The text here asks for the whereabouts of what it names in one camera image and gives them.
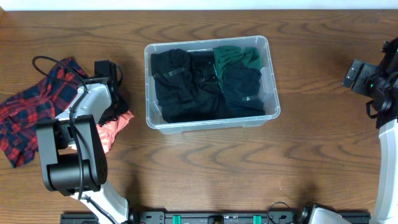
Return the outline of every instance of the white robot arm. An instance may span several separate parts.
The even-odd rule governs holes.
[[[381,167],[376,208],[369,224],[398,223],[398,123],[380,128]]]
[[[50,60],[72,71],[66,65]],[[51,191],[57,190],[64,196],[80,200],[98,217],[100,224],[127,223],[128,201],[106,180],[108,166],[96,129],[104,112],[112,113],[122,100],[116,65],[109,61],[96,62],[95,77],[83,82],[70,109],[55,119],[37,124],[44,184]],[[58,153],[58,149],[74,144],[81,155]]]

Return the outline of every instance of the red plaid shirt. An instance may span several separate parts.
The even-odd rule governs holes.
[[[74,59],[66,58],[61,62],[75,69],[83,78],[88,78]],[[46,77],[0,105],[0,148],[13,167],[33,160],[35,151],[38,150],[36,123],[43,119],[53,119],[67,109],[75,97],[79,79],[72,72],[65,71],[56,65],[49,75],[76,82],[76,85]]]

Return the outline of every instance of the wooden table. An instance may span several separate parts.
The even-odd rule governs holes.
[[[6,12],[0,23],[0,101],[42,77],[36,55],[122,66],[134,118],[108,159],[110,180],[134,208],[265,210],[284,201],[373,212],[380,145],[369,100],[341,87],[354,58],[378,63],[398,34],[398,11]],[[260,128],[163,135],[146,125],[144,48],[150,43],[263,35],[268,38],[280,116]],[[41,62],[48,70],[52,64]],[[11,168],[0,156],[0,222],[58,223],[87,211],[49,192],[39,155]]]

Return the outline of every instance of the plastic storage bin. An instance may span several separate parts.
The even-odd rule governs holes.
[[[218,119],[169,124],[162,118],[162,110],[158,105],[155,90],[155,80],[150,70],[150,55],[162,53],[171,49],[182,49],[187,52],[211,51],[214,47],[233,45],[238,47],[256,47],[262,57],[261,87],[259,99],[264,102],[266,115],[245,118]],[[215,40],[196,40],[163,44],[149,44],[144,51],[145,56],[145,90],[146,90],[146,120],[150,128],[158,129],[164,134],[181,133],[201,129],[253,127],[261,126],[280,114],[279,99],[276,90],[274,70],[269,53],[268,40],[263,36],[237,37]]]

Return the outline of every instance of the black cable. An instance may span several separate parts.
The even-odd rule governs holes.
[[[63,74],[64,75],[63,76],[64,79],[62,80],[62,79],[57,78],[57,77],[52,77],[51,75],[41,71],[41,69],[39,69],[38,66],[36,65],[36,60],[40,59],[40,58],[55,62],[55,63],[59,64],[61,67],[66,68],[67,70],[72,72],[75,76],[77,76],[77,78],[79,79],[80,83],[84,86],[85,91],[87,91],[87,86],[86,86],[86,83],[84,83],[83,78],[73,68],[71,68],[70,66],[65,65],[64,63],[62,63],[62,62],[60,62],[58,60],[55,60],[53,58],[50,58],[50,57],[47,57],[47,56],[36,56],[36,57],[34,57],[32,59],[32,65],[38,72],[40,72],[41,74],[45,75],[46,77],[52,78],[54,80],[58,80],[58,81],[61,81],[61,82],[66,82],[66,83],[71,83],[71,84],[74,84],[74,85],[78,85],[79,84],[79,83],[76,83],[76,82],[71,82],[71,81],[65,80],[65,74]]]
[[[79,139],[76,134],[75,122],[73,121],[73,114],[75,113],[75,109],[76,109],[77,105],[85,97],[86,94],[87,94],[87,92],[84,91],[83,94],[73,104],[73,106],[71,108],[69,108],[69,126],[70,126],[70,131],[72,132],[72,137],[75,140],[76,149],[77,149],[77,157],[79,160],[79,170],[80,170],[80,186],[79,186],[78,200],[81,199],[81,195],[83,193],[84,170],[83,170],[83,158],[81,156],[80,143],[79,143]]]
[[[120,71],[120,79],[118,81],[118,86],[120,86],[122,84],[122,81],[123,81],[123,71],[122,71],[122,68],[120,67],[120,65],[117,65],[117,67],[118,67],[118,69]]]
[[[111,221],[113,224],[118,224],[118,222],[113,219],[113,217],[109,216],[100,206],[98,206],[90,197],[83,197],[83,200],[86,200],[87,203],[91,203],[97,211],[99,211],[102,215],[104,215],[108,220]]]
[[[366,114],[369,116],[370,119],[377,118],[377,113],[376,114],[371,114],[371,105],[373,104],[374,100],[371,100],[366,103]]]
[[[286,205],[286,206],[290,209],[290,207],[289,207],[285,202],[275,202],[275,203],[273,203],[273,204],[268,208],[268,211],[267,211],[268,223],[271,221],[273,224],[276,224],[274,221],[272,221],[272,219],[269,219],[269,210],[271,210],[271,209],[273,208],[273,206],[275,206],[275,205],[277,205],[277,204]]]
[[[381,90],[384,90],[387,87],[387,85],[391,82],[392,78],[396,77],[397,75],[398,75],[398,71],[393,72],[390,76],[388,76],[386,82],[381,87]]]

